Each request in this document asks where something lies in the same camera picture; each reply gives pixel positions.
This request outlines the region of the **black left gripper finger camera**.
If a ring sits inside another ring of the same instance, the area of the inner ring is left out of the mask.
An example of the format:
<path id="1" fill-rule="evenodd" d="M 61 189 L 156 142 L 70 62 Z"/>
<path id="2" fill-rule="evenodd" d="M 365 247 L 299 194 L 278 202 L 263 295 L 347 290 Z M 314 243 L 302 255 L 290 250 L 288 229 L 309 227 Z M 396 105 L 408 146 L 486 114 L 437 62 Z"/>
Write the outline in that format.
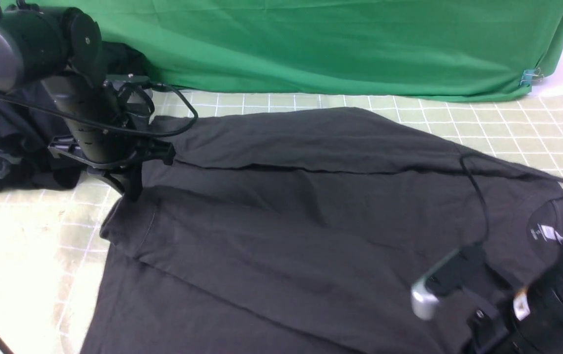
<path id="1" fill-rule="evenodd" d="M 141 167 L 125 167 L 114 170 L 95 169 L 95 179 L 104 182 L 121 196 L 131 201 L 137 200 L 143 190 Z"/>

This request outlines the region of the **black gripper body, camera right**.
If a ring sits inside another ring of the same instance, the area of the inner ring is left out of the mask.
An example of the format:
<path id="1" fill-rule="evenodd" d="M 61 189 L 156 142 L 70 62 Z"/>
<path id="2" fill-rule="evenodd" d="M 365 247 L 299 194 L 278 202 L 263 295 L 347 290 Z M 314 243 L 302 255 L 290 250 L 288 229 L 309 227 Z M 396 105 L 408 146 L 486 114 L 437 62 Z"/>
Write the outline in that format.
<path id="1" fill-rule="evenodd" d="M 510 307 L 501 308 L 493 315 L 475 312 L 468 320 L 471 337 L 463 346 L 463 353 L 514 354 L 515 349 L 510 342 L 513 314 Z"/>

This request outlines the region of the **black gripper body, camera left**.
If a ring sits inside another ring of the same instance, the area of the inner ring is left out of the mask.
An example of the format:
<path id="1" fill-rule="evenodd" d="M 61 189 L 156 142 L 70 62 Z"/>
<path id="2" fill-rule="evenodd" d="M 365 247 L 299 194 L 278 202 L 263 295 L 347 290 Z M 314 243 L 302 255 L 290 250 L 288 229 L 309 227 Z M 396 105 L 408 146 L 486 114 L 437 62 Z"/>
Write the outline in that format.
<path id="1" fill-rule="evenodd" d="M 147 161 L 173 163 L 173 144 L 148 137 L 105 135 L 83 142 L 72 135 L 55 137 L 48 146 L 55 158 L 68 157 L 87 166 L 91 173 L 126 175 Z"/>

